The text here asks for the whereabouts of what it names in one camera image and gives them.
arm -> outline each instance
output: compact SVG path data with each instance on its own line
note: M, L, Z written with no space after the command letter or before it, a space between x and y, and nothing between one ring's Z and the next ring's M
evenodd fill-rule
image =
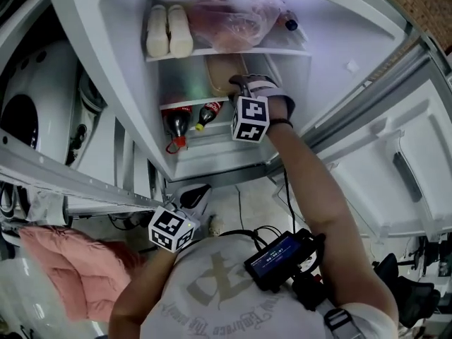
M109 339L139 339L140 327L157 304L177 254L161 249L133 278L114 303Z
M368 304L388 314L397 324L396 301L372 269L355 220L334 178L288 124L272 126L268 137L284 163L306 224L313 234L326 236L321 272L332 289L335 304Z

bottle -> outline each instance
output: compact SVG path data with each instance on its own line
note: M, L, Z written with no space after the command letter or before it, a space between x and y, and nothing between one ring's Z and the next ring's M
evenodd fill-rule
M153 58L168 54L167 9L163 5L155 5L150 10L148 21L148 37L146 49Z
M179 107L173 109L166 109L163 111L166 116L166 121L169 131L173 135L173 140L167 146L166 151L173 155L177 151L186 146L185 133L189 130L191 121L191 105L187 107ZM175 144L177 149L174 152L170 151L170 146Z
M290 31L298 29L298 18L291 10L283 11L276 23L280 26L285 26Z
M173 5L168 10L168 26L171 34L169 50L175 58L189 57L193 51L193 38L189 28L189 19L184 8Z
M204 130L204 126L216 118L222 106L223 102L212 102L205 104L199 111L199 120L195 125L195 129L197 131Z

red bottle cap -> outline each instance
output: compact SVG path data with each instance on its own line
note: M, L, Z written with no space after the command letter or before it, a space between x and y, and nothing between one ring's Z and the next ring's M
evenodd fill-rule
M186 139L185 137L176 137L174 140L174 143L177 145L177 147L182 148L186 146Z

black handle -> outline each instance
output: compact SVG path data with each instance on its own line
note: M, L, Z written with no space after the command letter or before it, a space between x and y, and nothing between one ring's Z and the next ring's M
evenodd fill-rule
M410 193L413 202L419 202L422 198L421 188L416 182L415 176L412 174L408 163L405 161L402 153L397 152L393 157L393 164L398 170L400 177L402 177L403 183Z

device screen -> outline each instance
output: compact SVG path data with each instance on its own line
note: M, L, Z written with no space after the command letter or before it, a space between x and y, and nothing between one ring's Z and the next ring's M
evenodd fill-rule
M282 263L285 259L300 248L301 244L291 238L285 237L281 242L273 247L269 252L251 263L251 267L256 271L259 277L265 275L268 271Z

